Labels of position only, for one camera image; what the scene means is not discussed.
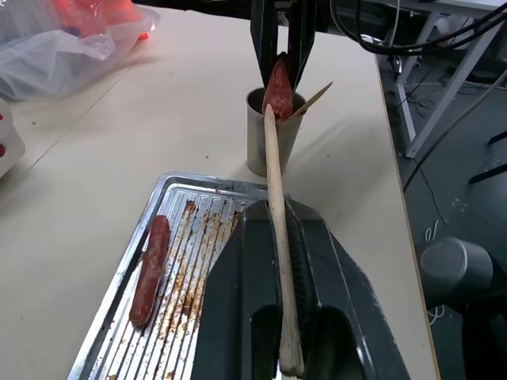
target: stainless steel cup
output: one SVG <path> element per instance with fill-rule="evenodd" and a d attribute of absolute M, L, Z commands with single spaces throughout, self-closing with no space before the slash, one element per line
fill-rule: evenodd
<path fill-rule="evenodd" d="M 247 136 L 246 136 L 246 164 L 258 176 L 266 177 L 266 150 L 264 137 L 264 115 L 262 115 L 262 100 L 264 89 L 255 89 L 246 96 L 247 105 Z M 294 94 L 292 112 L 306 103 L 298 93 Z M 304 114 L 294 120 L 276 123 L 278 135 L 278 151 L 280 155 L 280 170 L 283 173 L 291 155 L 295 138 Z"/>

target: wooden skewer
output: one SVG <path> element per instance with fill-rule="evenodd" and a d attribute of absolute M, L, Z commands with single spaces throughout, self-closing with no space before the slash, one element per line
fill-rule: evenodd
<path fill-rule="evenodd" d="M 291 257 L 288 250 L 287 224 L 285 222 L 284 190 L 278 157 L 275 114 L 270 104 L 264 115 L 266 141 L 266 167 L 268 172 L 269 211 L 275 226 L 276 248 L 280 265 L 282 287 L 282 333 L 280 338 L 280 371 L 287 376 L 303 377 L 304 362 L 299 337 L 298 315 L 292 281 Z"/>
<path fill-rule="evenodd" d="M 296 117 L 304 114 L 309 109 L 309 107 L 311 107 L 322 95 L 324 95 L 324 92 L 326 92 L 332 84 L 333 83 L 331 82 L 329 85 L 318 91 L 313 97 L 310 98 L 309 101 L 299 107 L 298 110 L 294 112 L 291 117 L 289 117 L 289 119 L 295 119 Z"/>

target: plastic bag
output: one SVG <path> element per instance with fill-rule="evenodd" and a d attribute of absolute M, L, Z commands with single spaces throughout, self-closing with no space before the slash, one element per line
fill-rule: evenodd
<path fill-rule="evenodd" d="M 131 0 L 0 0 L 0 97 L 54 97 L 113 68 L 158 15 Z"/>

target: table surface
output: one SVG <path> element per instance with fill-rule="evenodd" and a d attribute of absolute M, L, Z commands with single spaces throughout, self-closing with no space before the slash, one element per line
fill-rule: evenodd
<path fill-rule="evenodd" d="M 261 86 L 247 21 L 161 9 L 113 72 L 60 101 L 12 104 L 27 153 L 0 180 L 0 378 L 65 378 L 155 181 L 265 183 L 246 159 Z M 287 29 L 280 29 L 280 45 Z M 413 380 L 438 377 L 375 57 L 318 34 L 284 188 L 366 272 Z"/>

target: red food item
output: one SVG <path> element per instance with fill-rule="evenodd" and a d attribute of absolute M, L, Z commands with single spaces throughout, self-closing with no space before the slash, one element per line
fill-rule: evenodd
<path fill-rule="evenodd" d="M 153 219 L 150 230 L 148 248 L 143 258 L 143 266 L 130 314 L 130 321 L 134 325 L 144 326 L 150 319 L 151 310 L 157 295 L 157 288 L 167 256 L 167 243 L 169 242 L 169 221 L 163 215 L 157 215 Z"/>
<path fill-rule="evenodd" d="M 284 121 L 292 115 L 292 92 L 291 81 L 288 77 L 287 54 L 281 53 L 276 57 L 275 66 L 269 77 L 268 87 L 262 101 L 262 113 L 266 105 L 270 104 L 275 113 L 275 121 Z"/>

